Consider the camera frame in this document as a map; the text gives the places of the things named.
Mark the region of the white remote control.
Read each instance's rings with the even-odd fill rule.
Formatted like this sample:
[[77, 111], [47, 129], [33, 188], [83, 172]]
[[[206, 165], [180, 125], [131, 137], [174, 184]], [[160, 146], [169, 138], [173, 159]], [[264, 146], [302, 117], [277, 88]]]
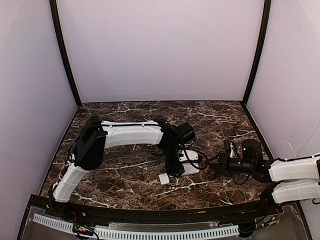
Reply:
[[[198, 153], [193, 150], [186, 150], [186, 152], [192, 164], [198, 168], [199, 167], [198, 163], [201, 161]], [[184, 173], [182, 174], [182, 176], [198, 174], [200, 172], [199, 169], [192, 166], [192, 164], [188, 161], [186, 154], [183, 150], [179, 151], [179, 161], [184, 168]]]

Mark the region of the white battery cover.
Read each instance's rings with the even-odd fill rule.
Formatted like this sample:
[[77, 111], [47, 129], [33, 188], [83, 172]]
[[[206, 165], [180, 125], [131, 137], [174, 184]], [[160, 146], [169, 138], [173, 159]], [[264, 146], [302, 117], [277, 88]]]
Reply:
[[159, 174], [158, 177], [161, 185], [166, 185], [170, 183], [170, 178], [166, 173]]

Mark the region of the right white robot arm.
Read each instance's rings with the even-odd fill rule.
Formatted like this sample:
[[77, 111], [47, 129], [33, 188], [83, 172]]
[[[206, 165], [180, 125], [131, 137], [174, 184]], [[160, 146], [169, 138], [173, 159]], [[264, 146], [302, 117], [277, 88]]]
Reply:
[[224, 151], [206, 160], [207, 165], [224, 176], [248, 174], [267, 184], [260, 201], [279, 205], [291, 201], [316, 200], [320, 197], [319, 153], [300, 158], [265, 160], [262, 145], [255, 139], [241, 142], [238, 156], [232, 141], [224, 141]]

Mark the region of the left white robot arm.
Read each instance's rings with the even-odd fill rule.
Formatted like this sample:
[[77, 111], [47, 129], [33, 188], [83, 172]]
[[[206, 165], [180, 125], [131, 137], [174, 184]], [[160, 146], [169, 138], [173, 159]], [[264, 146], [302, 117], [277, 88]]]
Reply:
[[169, 177], [197, 174], [198, 153], [185, 148], [194, 139], [194, 129], [187, 122], [179, 126], [165, 120], [111, 122], [92, 116], [73, 140], [65, 167], [48, 192], [49, 198], [67, 203], [82, 178], [101, 166], [105, 149], [116, 146], [156, 145], [165, 157], [165, 173], [159, 177], [162, 184], [167, 184]]

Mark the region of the right black frame post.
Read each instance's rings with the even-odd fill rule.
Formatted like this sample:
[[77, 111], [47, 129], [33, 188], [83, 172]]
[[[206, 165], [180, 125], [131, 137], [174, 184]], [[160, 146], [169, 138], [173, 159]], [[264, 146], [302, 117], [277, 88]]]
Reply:
[[259, 28], [259, 34], [258, 34], [258, 39], [257, 39], [257, 44], [256, 44], [256, 49], [253, 57], [253, 62], [248, 78], [248, 82], [244, 91], [244, 95], [242, 98], [242, 103], [246, 106], [248, 104], [253, 85], [255, 82], [256, 74], [258, 71], [263, 47], [264, 47], [264, 42], [265, 42], [265, 37], [267, 33], [267, 28], [268, 28], [268, 22], [269, 22], [269, 16], [270, 16], [270, 10], [271, 10], [271, 0], [265, 0], [263, 3], [263, 11], [262, 11], [262, 17], [261, 17], [261, 24]]

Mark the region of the black frame post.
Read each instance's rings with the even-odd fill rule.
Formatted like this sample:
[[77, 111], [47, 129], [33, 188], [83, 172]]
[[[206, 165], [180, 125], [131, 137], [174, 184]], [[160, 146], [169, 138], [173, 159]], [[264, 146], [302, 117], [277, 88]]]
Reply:
[[67, 49], [65, 46], [65, 41], [63, 37], [63, 32], [62, 32], [62, 25], [60, 21], [60, 16], [59, 16], [59, 10], [58, 10], [58, 1], [57, 0], [49, 0], [50, 4], [50, 11], [51, 11], [51, 17], [53, 21], [53, 26], [54, 26], [54, 31], [55, 31], [55, 36], [56, 36], [56, 41], [58, 44], [59, 52], [60, 52], [60, 57], [63, 63], [64, 71], [68, 80], [69, 87], [71, 89], [73, 99], [75, 101], [75, 104], [77, 108], [80, 108], [82, 106], [82, 101], [79, 95], [79, 91], [76, 86], [76, 82], [72, 73], [72, 68], [71, 64], [69, 62], [68, 58], [68, 53]]
[[261, 17], [261, 24], [259, 28], [259, 34], [258, 34], [258, 39], [257, 39], [257, 44], [256, 44], [256, 49], [253, 57], [253, 62], [248, 78], [248, 82], [244, 91], [244, 95], [242, 98], [242, 103], [246, 106], [248, 104], [253, 85], [255, 82], [256, 74], [258, 71], [263, 47], [264, 47], [264, 42], [265, 42], [265, 37], [267, 33], [267, 28], [268, 28], [268, 22], [269, 22], [269, 16], [270, 16], [270, 10], [271, 10], [271, 0], [265, 0], [263, 3], [263, 11], [262, 11], [262, 17]]

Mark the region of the black front rail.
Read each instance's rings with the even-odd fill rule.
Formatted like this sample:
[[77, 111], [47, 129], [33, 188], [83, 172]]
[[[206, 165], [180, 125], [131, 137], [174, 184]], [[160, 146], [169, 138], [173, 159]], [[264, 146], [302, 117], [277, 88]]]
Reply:
[[64, 213], [75, 212], [80, 223], [108, 225], [129, 224], [187, 224], [218, 221], [219, 223], [245, 223], [258, 217], [259, 201], [220, 207], [189, 210], [127, 210], [94, 207], [76, 203], [58, 203]]

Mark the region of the left black frame post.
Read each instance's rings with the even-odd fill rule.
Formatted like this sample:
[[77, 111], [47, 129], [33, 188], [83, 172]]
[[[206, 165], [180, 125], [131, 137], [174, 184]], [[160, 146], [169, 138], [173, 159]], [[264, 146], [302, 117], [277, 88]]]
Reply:
[[72, 68], [71, 64], [69, 62], [68, 58], [68, 53], [67, 49], [65, 46], [65, 41], [63, 37], [63, 32], [62, 32], [62, 25], [60, 21], [60, 16], [59, 16], [59, 10], [58, 10], [58, 1], [57, 0], [49, 0], [50, 4], [50, 11], [51, 11], [51, 17], [53, 21], [53, 26], [54, 26], [54, 31], [55, 31], [55, 36], [56, 36], [56, 41], [58, 44], [59, 52], [60, 52], [60, 57], [63, 63], [64, 71], [68, 80], [69, 87], [71, 89], [73, 99], [75, 101], [75, 104], [77, 108], [80, 108], [82, 106], [82, 101], [79, 95], [79, 91], [76, 86], [76, 82], [72, 73]]

